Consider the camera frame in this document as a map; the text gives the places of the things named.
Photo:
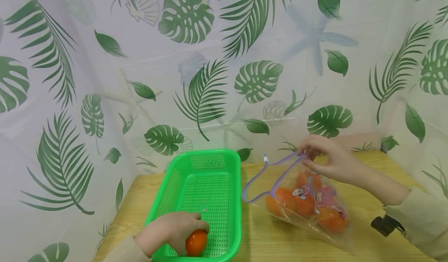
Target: green plastic basket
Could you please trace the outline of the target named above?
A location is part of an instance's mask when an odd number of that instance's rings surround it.
[[[197,150],[173,159],[145,222],[173,211],[199,212],[210,224],[201,257],[178,257],[162,246],[153,261],[227,262],[241,244],[241,160],[228,149]]]

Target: starfish print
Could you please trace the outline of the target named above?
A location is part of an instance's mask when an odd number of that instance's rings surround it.
[[[107,92],[104,93],[104,96],[109,100],[127,104],[129,106],[127,117],[131,115],[132,110],[136,109],[137,113],[141,112],[142,116],[146,118],[146,120],[148,120],[148,123],[150,124],[151,127],[154,126],[154,121],[151,119],[148,113],[140,106],[140,103],[146,101],[147,99],[144,98],[136,99],[134,97],[133,92],[129,87],[129,83],[123,68],[119,68],[118,78],[120,79],[120,83],[124,89],[124,97]],[[162,91],[156,92],[156,97],[160,94],[162,94]]]
[[[231,118],[231,120],[228,123],[224,123],[224,121],[222,120],[222,118],[218,118],[216,119],[219,123],[219,125],[215,125],[215,126],[211,126],[208,129],[205,129],[204,132],[211,132],[213,130],[215,130],[214,128],[218,128],[218,130],[223,130],[223,142],[224,142],[224,148],[228,148],[228,135],[229,133],[234,134],[235,136],[237,136],[238,138],[240,138],[241,140],[245,141],[245,142],[249,142],[247,140],[247,138],[240,132],[238,132],[235,129],[232,129],[232,125],[235,124],[236,121],[240,120],[240,118],[242,117],[242,115],[245,113],[245,111],[236,113],[235,116],[233,118]]]
[[[309,24],[294,6],[289,5],[286,12],[295,23],[297,29],[304,33],[305,37],[283,54],[282,62],[291,59],[292,56],[297,55],[305,48],[310,47],[313,53],[313,62],[316,71],[319,76],[322,76],[321,42],[333,43],[344,47],[354,47],[358,45],[356,40],[341,35],[340,33],[324,32],[329,19],[322,13],[320,13],[318,24],[314,26],[313,24]]]

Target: pink cartoon figure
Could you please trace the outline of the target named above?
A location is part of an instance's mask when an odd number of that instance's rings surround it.
[[[342,217],[342,219],[346,219],[347,215],[344,209],[339,205],[336,201],[336,190],[331,186],[325,186],[318,190],[315,195],[316,207],[331,207],[335,209]]]
[[[292,196],[299,197],[301,200],[305,200],[307,195],[310,194],[310,188],[308,185],[304,184],[300,188],[294,189]]]

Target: hand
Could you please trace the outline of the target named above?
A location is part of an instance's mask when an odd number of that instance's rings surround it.
[[[335,141],[323,136],[310,135],[298,146],[297,154],[305,153],[308,159],[302,164],[311,170],[339,182],[365,189],[374,195],[384,206],[401,204],[410,190],[392,178],[375,171],[356,159]],[[314,162],[320,153],[328,155],[328,164]]]
[[[210,230],[199,213],[172,212],[149,223],[135,236],[135,241],[148,257],[163,244],[169,244],[179,256],[185,256],[185,241],[195,230],[207,233]]]
[[[365,188],[365,182],[374,170],[356,159],[350,152],[335,141],[319,135],[309,135],[297,149],[297,154],[305,153],[309,159],[302,164],[311,170],[339,182]],[[328,155],[328,164],[320,165],[314,162],[321,153]]]

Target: child's hand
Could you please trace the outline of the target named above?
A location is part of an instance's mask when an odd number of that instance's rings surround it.
[[[148,257],[163,244],[169,244],[179,256],[185,256],[185,241],[195,230],[205,230],[207,233],[210,230],[209,224],[201,220],[199,213],[172,212],[148,224],[135,236],[135,241]]]
[[[350,154],[335,141],[319,135],[309,135],[298,146],[298,155],[305,153],[309,159],[302,164],[311,170],[339,182],[365,188],[374,170]],[[328,164],[320,165],[314,161],[321,153],[328,155]]]

